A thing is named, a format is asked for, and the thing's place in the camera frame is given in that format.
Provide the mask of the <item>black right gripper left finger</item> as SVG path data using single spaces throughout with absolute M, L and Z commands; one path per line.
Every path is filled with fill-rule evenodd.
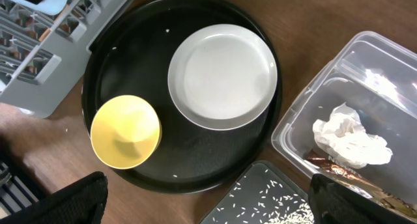
M 108 179 L 100 171 L 72 183 L 1 224 L 100 224 L 108 199 Z

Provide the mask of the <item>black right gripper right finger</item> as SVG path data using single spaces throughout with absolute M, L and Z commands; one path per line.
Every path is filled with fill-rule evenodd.
M 315 224 L 413 224 L 322 175 L 313 175 L 308 203 Z

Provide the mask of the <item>gold snack wrapper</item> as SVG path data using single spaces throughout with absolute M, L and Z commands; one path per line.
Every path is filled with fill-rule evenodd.
M 387 193 L 380 187 L 366 180 L 356 171 L 348 167 L 338 165 L 336 162 L 322 157 L 314 151 L 309 153 L 305 162 L 311 164 L 321 174 L 331 178 L 370 201 L 373 201 L 379 206 L 405 217 L 410 221 L 416 222 L 416 210 L 410 204 L 405 203 L 395 195 Z

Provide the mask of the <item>white tissue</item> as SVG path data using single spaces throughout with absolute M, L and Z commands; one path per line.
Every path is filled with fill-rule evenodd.
M 353 169 L 384 165 L 393 156 L 387 141 L 379 135 L 368 134 L 358 112 L 346 104 L 335 107 L 328 121 L 317 119 L 312 131 L 321 150 Z

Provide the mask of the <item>yellow bowl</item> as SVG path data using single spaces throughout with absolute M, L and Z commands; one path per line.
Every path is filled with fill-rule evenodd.
M 122 95 L 107 101 L 96 112 L 90 127 L 97 158 L 113 169 L 132 169 L 155 152 L 162 139 L 162 125 L 146 100 Z

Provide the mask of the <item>grey-white round plate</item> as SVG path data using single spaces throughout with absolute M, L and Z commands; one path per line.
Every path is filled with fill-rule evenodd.
M 191 34 L 174 52 L 167 73 L 178 111 L 215 131 L 253 122 L 270 105 L 277 84 L 274 52 L 259 35 L 233 24 Z

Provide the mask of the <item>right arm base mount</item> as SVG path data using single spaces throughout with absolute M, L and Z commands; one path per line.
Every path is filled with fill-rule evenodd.
M 10 156 L 1 153 L 1 219 L 45 197 L 41 187 Z

